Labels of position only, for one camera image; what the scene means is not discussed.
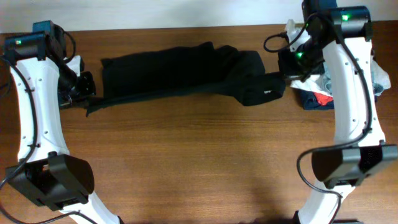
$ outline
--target folded clothing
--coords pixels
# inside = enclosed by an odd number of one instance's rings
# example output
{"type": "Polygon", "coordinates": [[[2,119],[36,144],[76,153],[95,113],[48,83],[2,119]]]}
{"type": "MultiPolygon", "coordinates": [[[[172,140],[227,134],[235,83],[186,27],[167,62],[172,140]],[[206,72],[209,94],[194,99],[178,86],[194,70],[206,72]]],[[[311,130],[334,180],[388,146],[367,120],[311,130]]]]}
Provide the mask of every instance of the folded clothing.
{"type": "Polygon", "coordinates": [[[280,73],[265,74],[259,54],[211,42],[119,58],[102,59],[104,98],[93,99],[87,115],[101,108],[192,93],[233,96],[252,106],[281,98],[280,73]]]}
{"type": "Polygon", "coordinates": [[[333,110],[335,109],[335,104],[332,101],[329,101],[325,105],[321,105],[315,94],[311,91],[298,90],[298,95],[300,96],[300,101],[303,104],[303,108],[305,110],[333,110]]]}

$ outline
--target black cable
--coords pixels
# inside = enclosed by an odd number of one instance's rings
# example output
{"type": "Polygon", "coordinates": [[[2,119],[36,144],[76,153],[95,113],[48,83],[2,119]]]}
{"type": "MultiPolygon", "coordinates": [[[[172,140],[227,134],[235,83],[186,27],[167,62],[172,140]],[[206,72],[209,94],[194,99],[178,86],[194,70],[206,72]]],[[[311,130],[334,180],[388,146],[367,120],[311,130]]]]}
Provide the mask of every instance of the black cable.
{"type": "Polygon", "coordinates": [[[76,41],[72,37],[72,35],[70,35],[70,33],[68,33],[67,31],[63,31],[63,33],[66,34],[69,37],[69,39],[70,39],[70,41],[72,42],[72,45],[73,45],[73,53],[72,53],[72,55],[64,60],[65,63],[69,63],[70,61],[72,61],[72,59],[75,57],[75,54],[76,54],[76,41]]]}
{"type": "Polygon", "coordinates": [[[282,32],[282,33],[280,33],[280,34],[275,34],[275,35],[269,36],[269,37],[264,41],[264,45],[263,45],[264,50],[266,50],[267,52],[270,52],[270,53],[279,53],[279,52],[281,52],[281,51],[283,51],[283,50],[285,50],[285,49],[288,49],[290,46],[292,46],[294,43],[296,43],[296,41],[299,40],[299,38],[301,37],[301,35],[304,33],[305,28],[307,27],[307,24],[310,22],[310,20],[311,20],[312,17],[314,17],[314,16],[316,16],[316,14],[311,14],[311,15],[307,18],[307,20],[304,22],[303,28],[300,30],[300,32],[298,33],[298,35],[296,36],[296,38],[293,39],[293,40],[292,40],[289,44],[287,44],[285,47],[282,47],[281,49],[277,49],[277,50],[271,50],[271,49],[267,48],[267,42],[268,42],[268,40],[271,40],[271,39],[273,39],[273,38],[275,38],[275,37],[281,37],[281,38],[285,38],[285,39],[287,38],[287,33],[286,33],[286,32],[282,32]]]}
{"type": "MultiPolygon", "coordinates": [[[[30,108],[32,110],[32,119],[33,119],[33,142],[31,145],[29,145],[30,150],[29,150],[28,154],[26,155],[26,157],[19,163],[18,167],[11,174],[7,175],[2,180],[2,182],[0,184],[0,190],[1,190],[10,179],[14,178],[24,168],[24,166],[26,165],[26,162],[30,159],[30,157],[32,157],[33,152],[35,151],[35,148],[37,147],[37,115],[36,115],[36,108],[35,108],[32,90],[30,89],[29,84],[26,81],[25,77],[22,75],[21,71],[19,71],[19,69],[15,65],[11,64],[10,61],[8,61],[6,58],[4,58],[3,56],[0,56],[0,59],[3,60],[6,64],[8,64],[12,69],[14,69],[14,71],[18,74],[19,78],[22,80],[22,82],[26,88],[25,91],[29,96],[30,108]]],[[[46,223],[51,223],[51,222],[57,221],[61,218],[68,217],[70,215],[78,215],[78,216],[84,218],[85,220],[87,220],[88,222],[90,222],[92,224],[96,224],[92,219],[90,219],[86,215],[80,213],[80,211],[79,212],[69,212],[69,213],[59,215],[57,217],[51,218],[46,221],[38,222],[38,223],[26,223],[26,222],[22,222],[16,218],[14,218],[1,205],[1,202],[0,202],[0,212],[6,218],[8,218],[10,221],[12,221],[14,223],[18,223],[18,224],[46,224],[46,223]]]]}
{"type": "Polygon", "coordinates": [[[347,47],[347,45],[344,42],[344,38],[341,36],[341,34],[336,30],[334,24],[332,23],[331,20],[329,20],[329,18],[327,18],[326,16],[322,15],[322,14],[311,14],[307,20],[304,23],[304,26],[302,27],[301,31],[298,33],[298,36],[296,36],[296,38],[294,40],[292,40],[288,45],[286,45],[285,47],[282,47],[281,49],[277,49],[277,50],[271,50],[267,48],[267,42],[268,40],[271,40],[275,37],[285,37],[285,35],[287,35],[285,32],[284,33],[280,33],[280,34],[276,34],[276,35],[272,35],[270,37],[268,37],[265,41],[264,41],[264,50],[266,50],[267,52],[270,53],[277,53],[277,52],[281,52],[287,48],[289,48],[290,46],[292,46],[303,34],[305,28],[308,26],[308,23],[310,22],[310,20],[313,17],[318,17],[321,20],[325,21],[328,23],[328,25],[333,29],[333,32],[336,35],[336,39],[338,40],[338,42],[341,44],[341,46],[344,48],[345,52],[347,53],[349,59],[353,62],[355,69],[358,71],[359,74],[359,78],[361,80],[362,86],[363,86],[363,91],[364,91],[364,95],[365,95],[365,100],[366,100],[366,107],[367,107],[367,122],[366,122],[366,126],[363,129],[363,132],[360,136],[358,136],[356,139],[344,143],[344,144],[338,144],[338,145],[334,145],[334,146],[327,146],[327,147],[319,147],[319,148],[315,148],[315,149],[310,149],[308,151],[305,151],[303,153],[301,153],[301,155],[299,155],[298,159],[297,159],[297,172],[300,176],[300,178],[304,181],[305,184],[307,184],[310,188],[312,188],[313,190],[316,190],[317,192],[323,193],[323,194],[333,194],[336,195],[338,198],[338,203],[337,203],[337,208],[335,210],[335,213],[333,214],[332,219],[330,220],[330,223],[333,223],[338,211],[340,210],[341,207],[341,203],[342,203],[342,199],[343,196],[335,191],[332,190],[323,190],[320,189],[316,186],[314,186],[313,184],[311,184],[303,175],[302,170],[301,170],[301,166],[300,166],[300,162],[303,159],[303,157],[305,157],[308,154],[314,153],[314,152],[325,152],[325,151],[337,151],[337,150],[342,150],[342,149],[348,149],[351,148],[355,145],[357,145],[357,143],[359,143],[360,141],[362,141],[371,131],[371,126],[372,126],[372,116],[373,116],[373,112],[372,112],[372,104],[371,104],[371,97],[370,97],[370,92],[369,92],[369,88],[366,84],[366,79],[365,79],[365,75],[363,70],[361,69],[361,67],[359,66],[359,63],[356,61],[354,55],[352,54],[352,52],[350,51],[350,49],[347,47]]]}

